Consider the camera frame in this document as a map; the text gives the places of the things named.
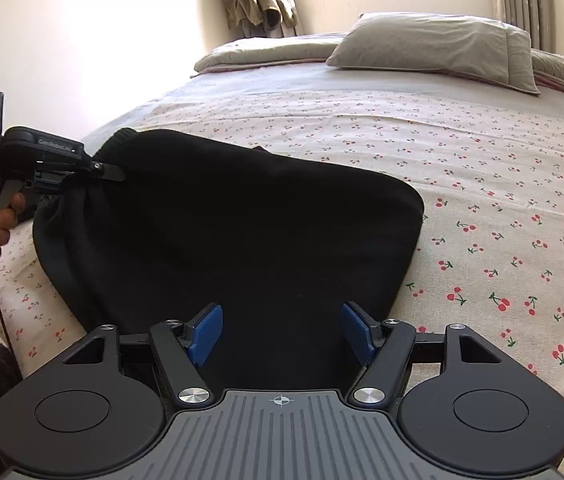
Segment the black pants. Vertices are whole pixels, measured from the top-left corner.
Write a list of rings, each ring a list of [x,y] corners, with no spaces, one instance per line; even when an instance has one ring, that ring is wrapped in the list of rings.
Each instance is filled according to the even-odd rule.
[[[414,188],[166,129],[120,130],[96,157],[122,179],[74,174],[33,222],[84,330],[144,333],[219,304],[213,390],[349,388],[360,365],[339,311],[389,315],[422,228]]]

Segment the cherry print bed sheet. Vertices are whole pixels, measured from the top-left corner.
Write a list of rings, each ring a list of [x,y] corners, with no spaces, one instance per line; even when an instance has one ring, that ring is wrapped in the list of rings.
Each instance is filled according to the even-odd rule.
[[[563,92],[297,64],[197,76],[85,144],[96,150],[123,127],[412,185],[422,231],[391,315],[422,333],[468,324],[564,396]]]

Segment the grey pillow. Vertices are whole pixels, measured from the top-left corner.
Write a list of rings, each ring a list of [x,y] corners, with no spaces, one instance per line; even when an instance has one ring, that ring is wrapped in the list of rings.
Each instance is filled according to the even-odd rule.
[[[326,64],[352,70],[444,73],[536,96],[528,32],[462,14],[369,12]]]

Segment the grey folded duvet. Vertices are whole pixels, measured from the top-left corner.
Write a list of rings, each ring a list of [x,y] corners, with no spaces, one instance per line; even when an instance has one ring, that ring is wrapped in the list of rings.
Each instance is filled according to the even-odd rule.
[[[253,38],[224,44],[195,64],[197,73],[256,66],[324,62],[351,70],[439,73],[488,82],[536,96],[540,86],[564,92],[564,56],[544,53],[508,38],[500,50],[483,40],[462,40],[446,50],[404,48],[397,40],[352,37]]]

